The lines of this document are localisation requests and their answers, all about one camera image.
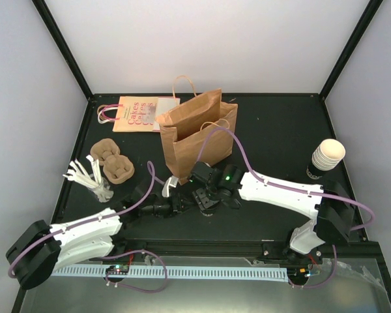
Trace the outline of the brown paper bag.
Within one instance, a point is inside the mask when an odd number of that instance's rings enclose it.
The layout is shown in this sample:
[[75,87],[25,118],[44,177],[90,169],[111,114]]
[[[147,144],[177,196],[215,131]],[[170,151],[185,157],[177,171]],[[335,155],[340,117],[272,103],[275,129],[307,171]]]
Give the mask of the brown paper bag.
[[213,166],[231,155],[232,132],[237,123],[238,105],[222,100],[222,90],[194,93],[169,111],[156,116],[166,166],[179,179],[188,182],[197,161]]

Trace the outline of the brown pulp cup carrier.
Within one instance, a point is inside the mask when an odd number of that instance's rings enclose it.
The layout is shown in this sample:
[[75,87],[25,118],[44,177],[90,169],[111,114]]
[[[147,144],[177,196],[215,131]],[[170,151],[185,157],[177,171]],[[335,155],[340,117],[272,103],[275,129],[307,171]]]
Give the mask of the brown pulp cup carrier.
[[121,154],[118,145],[110,138],[95,143],[90,150],[91,156],[99,161],[107,180],[119,185],[134,174],[134,165],[127,156]]

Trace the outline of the black takeout coffee cup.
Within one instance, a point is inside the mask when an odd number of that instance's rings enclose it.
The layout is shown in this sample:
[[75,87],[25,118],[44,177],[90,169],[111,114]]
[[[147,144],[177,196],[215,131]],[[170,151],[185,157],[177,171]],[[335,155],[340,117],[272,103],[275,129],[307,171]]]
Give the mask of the black takeout coffee cup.
[[199,208],[199,212],[204,216],[212,216],[216,212],[218,201],[207,196],[206,190],[199,188],[192,192],[192,198],[183,198],[181,211],[185,212],[191,208]]

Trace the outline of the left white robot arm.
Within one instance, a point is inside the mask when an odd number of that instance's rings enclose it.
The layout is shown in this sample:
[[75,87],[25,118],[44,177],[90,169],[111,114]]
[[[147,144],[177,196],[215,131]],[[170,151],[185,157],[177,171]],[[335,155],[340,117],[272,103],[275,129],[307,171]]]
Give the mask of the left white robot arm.
[[23,290],[30,290],[76,263],[132,260],[136,254],[146,254],[144,244],[128,247],[122,240],[126,227],[145,215],[173,217],[184,206],[183,197],[171,189],[171,181],[163,190],[153,190],[153,186],[153,181],[143,181],[111,207],[72,222],[32,223],[6,253],[9,277]]

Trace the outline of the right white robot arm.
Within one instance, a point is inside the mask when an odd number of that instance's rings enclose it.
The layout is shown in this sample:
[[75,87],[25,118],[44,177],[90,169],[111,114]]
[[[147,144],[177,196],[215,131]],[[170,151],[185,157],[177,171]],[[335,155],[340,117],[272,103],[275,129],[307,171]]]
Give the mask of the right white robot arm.
[[291,263],[299,262],[325,243],[337,246],[349,242],[354,205],[335,190],[242,171],[233,165],[219,170],[205,162],[197,162],[188,179],[199,185],[194,198],[205,215],[212,214],[219,205],[238,209],[245,200],[275,205],[307,217],[308,221],[295,228],[283,246],[283,255]]

